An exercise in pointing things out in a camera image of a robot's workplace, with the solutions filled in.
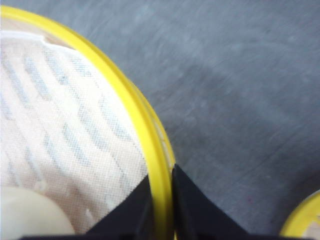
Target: yellow rim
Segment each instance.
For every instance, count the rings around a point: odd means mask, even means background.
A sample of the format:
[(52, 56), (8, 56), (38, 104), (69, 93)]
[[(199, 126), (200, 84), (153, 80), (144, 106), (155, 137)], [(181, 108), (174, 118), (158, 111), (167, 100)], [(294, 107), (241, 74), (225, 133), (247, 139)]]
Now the yellow rim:
[(320, 191), (305, 199), (288, 217), (280, 235), (301, 238), (311, 223), (320, 224)]
[(128, 111), (140, 140), (153, 199), (156, 237), (172, 238), (171, 169), (175, 158), (160, 120), (141, 92), (106, 55), (68, 27), (46, 17), (9, 6), (1, 6), (1, 17), (31, 24), (63, 40), (82, 53), (108, 80)]

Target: striped fabric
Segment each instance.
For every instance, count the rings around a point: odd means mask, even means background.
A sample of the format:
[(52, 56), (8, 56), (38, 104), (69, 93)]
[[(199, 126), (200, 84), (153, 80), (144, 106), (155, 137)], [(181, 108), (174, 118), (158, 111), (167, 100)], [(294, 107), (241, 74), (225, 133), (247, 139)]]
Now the striped fabric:
[(108, 81), (79, 52), (1, 32), (1, 185), (50, 197), (84, 233), (147, 174)]

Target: black plastic piece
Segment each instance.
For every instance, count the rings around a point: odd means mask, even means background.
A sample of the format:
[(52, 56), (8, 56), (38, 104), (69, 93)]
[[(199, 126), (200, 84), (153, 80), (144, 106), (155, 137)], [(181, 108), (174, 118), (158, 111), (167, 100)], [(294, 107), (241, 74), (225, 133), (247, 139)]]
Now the black plastic piece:
[(178, 240), (285, 240), (250, 235), (213, 204), (176, 164), (172, 172), (174, 224)]
[(148, 240), (153, 233), (153, 209), (146, 176), (133, 192), (84, 235), (31, 236), (22, 240)]

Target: gray concrete floor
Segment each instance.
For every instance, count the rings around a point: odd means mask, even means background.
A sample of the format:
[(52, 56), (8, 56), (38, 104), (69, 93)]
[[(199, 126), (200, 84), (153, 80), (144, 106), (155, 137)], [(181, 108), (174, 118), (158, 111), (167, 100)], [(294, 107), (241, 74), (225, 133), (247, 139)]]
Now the gray concrete floor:
[(251, 233), (320, 189), (320, 1), (2, 0), (97, 45), (161, 118), (177, 162)]

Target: white round object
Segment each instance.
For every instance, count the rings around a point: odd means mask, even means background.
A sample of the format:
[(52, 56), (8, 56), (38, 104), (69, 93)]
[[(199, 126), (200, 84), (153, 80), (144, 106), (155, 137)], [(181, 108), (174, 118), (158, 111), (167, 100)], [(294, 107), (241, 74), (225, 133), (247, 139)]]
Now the white round object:
[(25, 188), (1, 188), (1, 239), (74, 233), (66, 214), (51, 199)]

